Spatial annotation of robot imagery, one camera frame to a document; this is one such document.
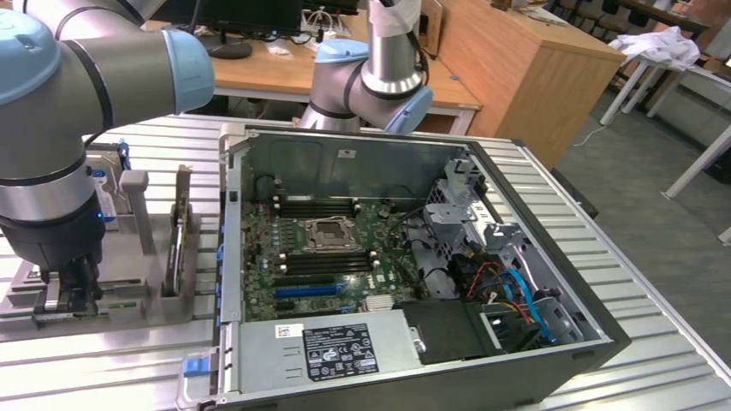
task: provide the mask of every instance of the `monitor stand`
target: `monitor stand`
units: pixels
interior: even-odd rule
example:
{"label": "monitor stand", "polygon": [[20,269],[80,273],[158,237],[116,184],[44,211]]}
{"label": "monitor stand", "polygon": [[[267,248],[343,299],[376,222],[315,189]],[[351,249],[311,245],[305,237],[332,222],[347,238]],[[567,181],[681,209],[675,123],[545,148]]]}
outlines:
{"label": "monitor stand", "polygon": [[251,45],[240,38],[228,37],[225,30],[221,30],[217,36],[200,36],[197,39],[211,57],[235,60],[251,54]]}

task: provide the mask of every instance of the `blue tab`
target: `blue tab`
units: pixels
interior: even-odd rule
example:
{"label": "blue tab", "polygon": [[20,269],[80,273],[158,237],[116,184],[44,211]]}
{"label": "blue tab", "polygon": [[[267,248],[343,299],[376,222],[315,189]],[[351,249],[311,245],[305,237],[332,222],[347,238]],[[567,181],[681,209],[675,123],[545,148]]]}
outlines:
{"label": "blue tab", "polygon": [[203,358],[188,358],[182,363],[182,377],[200,377],[208,375],[211,372],[211,359],[208,357]]}

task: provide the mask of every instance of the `metal worktable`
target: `metal worktable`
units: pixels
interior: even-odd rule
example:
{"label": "metal worktable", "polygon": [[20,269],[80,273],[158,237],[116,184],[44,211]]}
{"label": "metal worktable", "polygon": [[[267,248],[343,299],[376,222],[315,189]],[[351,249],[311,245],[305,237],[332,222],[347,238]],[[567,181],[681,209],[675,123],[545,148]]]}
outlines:
{"label": "metal worktable", "polygon": [[[0,335],[0,409],[174,409],[180,361],[211,346],[219,230],[219,129],[235,119],[164,117],[118,128],[98,141],[130,145],[130,165],[149,171],[148,209],[166,213],[178,164],[193,168],[192,201],[203,215],[195,320],[182,325],[26,341]],[[255,122],[281,125],[277,122]],[[632,338],[596,372],[569,380],[525,409],[731,409],[731,372],[632,263],[568,199],[525,149],[483,146],[552,238]],[[507,208],[497,212],[509,221]],[[20,259],[0,238],[0,296]]]}

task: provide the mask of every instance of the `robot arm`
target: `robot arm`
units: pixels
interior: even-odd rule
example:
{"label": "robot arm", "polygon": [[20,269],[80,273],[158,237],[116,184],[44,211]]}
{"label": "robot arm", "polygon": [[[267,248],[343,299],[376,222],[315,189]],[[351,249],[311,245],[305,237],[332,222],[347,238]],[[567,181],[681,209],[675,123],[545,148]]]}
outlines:
{"label": "robot arm", "polygon": [[389,133],[408,134],[432,104],[416,38],[409,39],[421,2],[369,0],[368,9],[369,46],[336,39],[317,50],[303,128],[357,131],[363,118]]}
{"label": "robot arm", "polygon": [[191,110],[213,94],[193,36],[138,29],[161,3],[16,0],[16,12],[0,10],[0,228],[41,275],[58,276],[65,312],[96,313],[101,297],[105,229],[81,136]]}

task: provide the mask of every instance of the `blue cable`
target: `blue cable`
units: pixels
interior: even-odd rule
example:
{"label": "blue cable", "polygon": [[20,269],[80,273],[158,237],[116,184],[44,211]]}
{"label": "blue cable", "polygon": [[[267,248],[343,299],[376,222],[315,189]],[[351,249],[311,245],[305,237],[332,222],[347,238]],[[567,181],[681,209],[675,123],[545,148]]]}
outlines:
{"label": "blue cable", "polygon": [[523,290],[523,297],[525,298],[525,304],[528,304],[528,311],[529,316],[533,318],[533,320],[537,322],[537,326],[540,327],[540,333],[545,338],[548,338],[548,341],[551,343],[556,343],[559,340],[551,333],[551,330],[548,330],[548,326],[545,325],[545,322],[540,318],[540,315],[537,314],[536,305],[533,304],[533,297],[529,292],[528,285],[525,284],[525,280],[523,280],[523,276],[520,273],[513,269],[507,269],[508,274],[511,274],[512,278],[515,278],[515,282],[520,286],[520,289]]}
{"label": "blue cable", "polygon": [[508,299],[509,301],[512,301],[511,286],[507,285],[507,284],[503,284],[503,290],[504,290],[504,296],[507,297],[507,299]]}

